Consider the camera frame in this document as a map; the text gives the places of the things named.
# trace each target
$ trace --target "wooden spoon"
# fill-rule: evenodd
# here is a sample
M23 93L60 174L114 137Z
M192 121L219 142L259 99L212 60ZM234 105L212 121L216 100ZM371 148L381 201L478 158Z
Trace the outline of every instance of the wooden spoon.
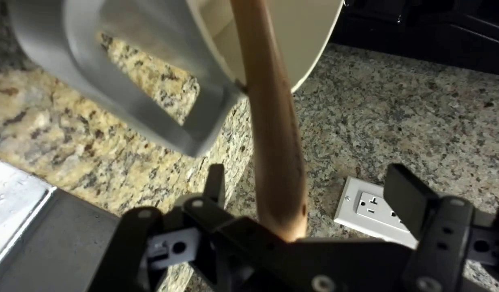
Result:
M242 49L255 145L261 224L294 241L307 230L305 166L291 85L265 0L231 0Z

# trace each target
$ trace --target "gray plastic handle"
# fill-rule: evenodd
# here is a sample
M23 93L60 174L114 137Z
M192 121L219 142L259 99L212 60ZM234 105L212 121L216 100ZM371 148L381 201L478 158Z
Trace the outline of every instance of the gray plastic handle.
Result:
M241 92L209 51L185 0L11 0L25 53L148 139L192 157L214 143ZM138 88L96 41L108 32L190 71L201 86L183 126Z

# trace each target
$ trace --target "bolt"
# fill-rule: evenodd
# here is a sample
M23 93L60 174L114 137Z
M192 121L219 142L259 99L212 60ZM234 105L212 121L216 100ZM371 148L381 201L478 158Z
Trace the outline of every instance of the bolt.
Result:
M201 208L203 206L203 200L198 198L192 202L192 207Z
M455 205L455 206L458 206L458 207L462 207L462 206L464 206L466 204L466 203L464 203L464 201L459 200L457 198L452 199L450 203L451 203L451 205Z
M311 283L316 292L333 292L336 290L336 285L329 276L317 275Z
M149 218L151 214L152 214L152 212L151 212L151 211L149 211L149 210L141 210L141 211L138 213L138 217L139 217L139 218Z
M431 277L420 277L416 281L417 288L421 292L440 292L442 285Z

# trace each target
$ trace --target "speckled granite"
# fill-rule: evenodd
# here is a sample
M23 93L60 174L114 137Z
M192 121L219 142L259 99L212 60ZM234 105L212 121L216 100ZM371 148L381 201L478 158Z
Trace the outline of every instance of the speckled granite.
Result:
M103 46L135 83L183 121L199 90L195 78L121 41L104 37ZM247 101L234 107L203 157L184 157L147 141L28 61L0 2L1 160L120 215L140 205L170 210L179 196L202 191L213 163L225 165L230 196L252 152ZM190 275L187 265L173 267L163 289L183 290Z
M310 236L364 236L333 222L345 178L382 185L393 162L481 210L499 206L499 76L329 45L295 99ZM254 218L254 189L250 164L229 211ZM499 291L478 264L465 274ZM187 290L207 288L194 276Z

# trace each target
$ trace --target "outlet cover plate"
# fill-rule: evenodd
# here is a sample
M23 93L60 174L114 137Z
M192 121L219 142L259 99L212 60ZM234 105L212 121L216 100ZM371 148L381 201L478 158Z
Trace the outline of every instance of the outlet cover plate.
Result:
M334 221L364 234L415 248L417 240L392 212L383 198L383 187L348 177Z

